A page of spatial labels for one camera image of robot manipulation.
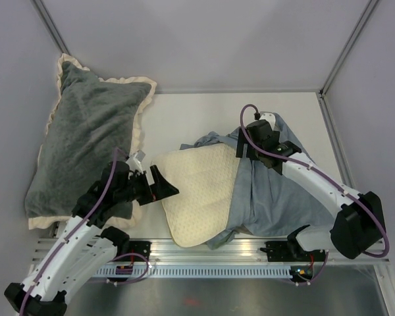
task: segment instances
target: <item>gray wall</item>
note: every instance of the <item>gray wall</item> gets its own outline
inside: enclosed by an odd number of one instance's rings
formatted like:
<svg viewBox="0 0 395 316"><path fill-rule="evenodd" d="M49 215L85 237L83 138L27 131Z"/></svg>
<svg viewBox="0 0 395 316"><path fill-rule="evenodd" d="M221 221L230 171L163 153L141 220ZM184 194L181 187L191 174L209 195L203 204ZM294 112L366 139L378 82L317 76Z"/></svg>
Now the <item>gray wall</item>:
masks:
<svg viewBox="0 0 395 316"><path fill-rule="evenodd" d="M367 0L44 0L70 52L164 92L320 90Z"/></svg>
<svg viewBox="0 0 395 316"><path fill-rule="evenodd" d="M395 266L395 0L380 2L327 101L357 187L382 199Z"/></svg>
<svg viewBox="0 0 395 316"><path fill-rule="evenodd" d="M0 0L0 315L4 289L28 272L37 234L23 200L52 105L59 52L29 0Z"/></svg>

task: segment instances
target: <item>gray floor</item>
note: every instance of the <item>gray floor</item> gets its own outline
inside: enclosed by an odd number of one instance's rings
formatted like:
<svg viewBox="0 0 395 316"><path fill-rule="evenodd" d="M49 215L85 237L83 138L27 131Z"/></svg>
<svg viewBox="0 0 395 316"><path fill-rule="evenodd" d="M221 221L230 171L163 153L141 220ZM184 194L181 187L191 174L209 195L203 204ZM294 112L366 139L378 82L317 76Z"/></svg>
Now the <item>gray floor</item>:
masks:
<svg viewBox="0 0 395 316"><path fill-rule="evenodd" d="M372 270L328 267L308 288L277 280L151 278L115 288L86 284L66 316L388 315Z"/></svg>

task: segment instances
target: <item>pillow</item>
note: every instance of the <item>pillow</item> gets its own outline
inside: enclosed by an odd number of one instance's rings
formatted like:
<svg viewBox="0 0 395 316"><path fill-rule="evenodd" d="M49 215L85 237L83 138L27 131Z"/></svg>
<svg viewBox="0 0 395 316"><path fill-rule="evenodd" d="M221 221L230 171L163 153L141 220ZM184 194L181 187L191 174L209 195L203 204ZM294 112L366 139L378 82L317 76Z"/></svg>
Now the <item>pillow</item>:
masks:
<svg viewBox="0 0 395 316"><path fill-rule="evenodd" d="M25 198L30 229L69 219L77 199L112 161L114 147L130 153L139 149L138 115L157 85L146 77L103 80L66 54L58 70L59 100ZM137 203L116 205L115 211L107 224L121 229L134 226L141 217Z"/></svg>
<svg viewBox="0 0 395 316"><path fill-rule="evenodd" d="M153 160L180 191L162 200L176 244L193 247L225 230L239 162L226 144L173 151Z"/></svg>

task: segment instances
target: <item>gray pillowcase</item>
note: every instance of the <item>gray pillowcase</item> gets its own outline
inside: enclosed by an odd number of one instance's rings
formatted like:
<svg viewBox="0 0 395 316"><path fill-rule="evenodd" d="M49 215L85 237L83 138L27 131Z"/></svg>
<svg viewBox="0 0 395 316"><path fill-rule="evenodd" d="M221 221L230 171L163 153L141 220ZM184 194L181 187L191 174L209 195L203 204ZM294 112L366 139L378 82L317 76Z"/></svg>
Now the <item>gray pillowcase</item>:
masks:
<svg viewBox="0 0 395 316"><path fill-rule="evenodd" d="M25 199L30 219L71 216L77 199L101 178L114 147L130 152L134 117L152 88L145 82L102 82L68 61L61 68L61 100ZM115 207L115 217L131 216L131 203Z"/></svg>

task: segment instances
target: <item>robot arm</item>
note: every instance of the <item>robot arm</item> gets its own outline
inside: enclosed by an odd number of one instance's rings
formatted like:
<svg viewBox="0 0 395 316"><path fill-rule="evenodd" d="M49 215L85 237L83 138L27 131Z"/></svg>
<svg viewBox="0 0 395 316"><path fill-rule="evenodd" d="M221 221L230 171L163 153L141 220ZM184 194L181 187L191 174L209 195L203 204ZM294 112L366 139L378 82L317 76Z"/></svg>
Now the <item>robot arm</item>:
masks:
<svg viewBox="0 0 395 316"><path fill-rule="evenodd" d="M125 232L111 226L103 230L113 216L113 206L134 200L144 205L179 193L155 165L150 168L154 184L148 184L140 163L142 154L135 153L126 162L114 161L114 167L109 164L101 180L79 198L64 233L36 270L21 284L7 287L5 296L17 312L32 316L64 315L79 288L104 264L127 252L129 236ZM82 254L96 236L98 241Z"/></svg>
<svg viewBox="0 0 395 316"><path fill-rule="evenodd" d="M290 251L298 256L305 251L335 248L347 258L354 259L379 241L383 236L379 225L384 230L379 197L372 192L362 195L333 180L298 146L292 142L279 142L279 131L275 131L272 113L259 116L256 113L257 121L240 130L236 156L261 161L267 168L298 183L321 202L335 220L331 226L306 225L292 232L288 236ZM247 145L246 156L244 145ZM364 211L364 207L360 207L360 203L368 208L376 221Z"/></svg>

